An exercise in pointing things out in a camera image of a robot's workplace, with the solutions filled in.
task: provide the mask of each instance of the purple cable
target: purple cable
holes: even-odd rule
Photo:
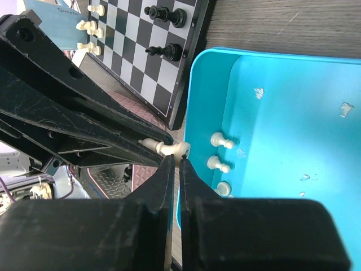
[[[69,192],[67,195],[62,196],[62,197],[59,198],[59,199],[66,199],[67,197],[69,197],[69,196],[74,192],[73,176],[70,177],[70,185],[71,185],[70,192]]]
[[[16,202],[16,200],[14,199],[14,197],[11,195],[9,189],[7,188],[4,180],[0,177],[0,183],[2,185],[2,189],[4,189],[5,194],[9,197],[9,199],[11,200],[11,202]]]

